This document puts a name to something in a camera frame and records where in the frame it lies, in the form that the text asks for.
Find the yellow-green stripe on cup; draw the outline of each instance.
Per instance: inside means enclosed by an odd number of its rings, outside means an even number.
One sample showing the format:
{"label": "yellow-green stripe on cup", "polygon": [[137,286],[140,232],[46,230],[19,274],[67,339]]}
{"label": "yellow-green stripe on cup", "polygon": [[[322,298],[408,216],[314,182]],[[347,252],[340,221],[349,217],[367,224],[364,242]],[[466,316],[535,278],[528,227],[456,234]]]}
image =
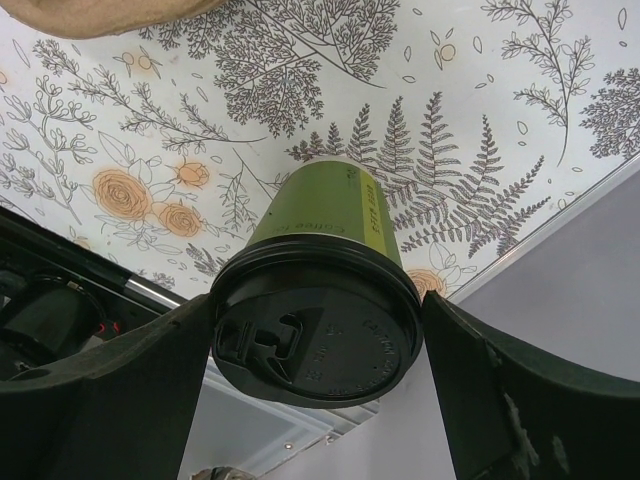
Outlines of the yellow-green stripe on cup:
{"label": "yellow-green stripe on cup", "polygon": [[382,188],[348,159],[321,157],[291,174],[247,245],[300,233],[346,238],[402,267]]}

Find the white wall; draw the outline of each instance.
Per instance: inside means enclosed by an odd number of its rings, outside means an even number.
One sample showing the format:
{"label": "white wall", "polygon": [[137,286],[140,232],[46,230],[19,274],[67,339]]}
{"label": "white wall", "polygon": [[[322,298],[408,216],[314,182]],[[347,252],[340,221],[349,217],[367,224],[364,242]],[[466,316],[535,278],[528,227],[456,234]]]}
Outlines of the white wall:
{"label": "white wall", "polygon": [[[573,362],[640,381],[640,174],[461,303]],[[267,480],[454,480],[426,354],[377,418]]]}

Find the patterned table surface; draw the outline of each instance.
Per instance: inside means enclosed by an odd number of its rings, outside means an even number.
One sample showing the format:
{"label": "patterned table surface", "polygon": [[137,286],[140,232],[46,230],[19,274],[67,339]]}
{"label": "patterned table surface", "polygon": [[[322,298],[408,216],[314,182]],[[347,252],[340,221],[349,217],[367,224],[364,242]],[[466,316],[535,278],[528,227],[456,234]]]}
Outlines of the patterned table surface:
{"label": "patterned table surface", "polygon": [[347,155],[450,295],[640,150],[638,25],[630,0],[238,0],[70,41],[0,12],[0,205],[192,297],[292,171]]}

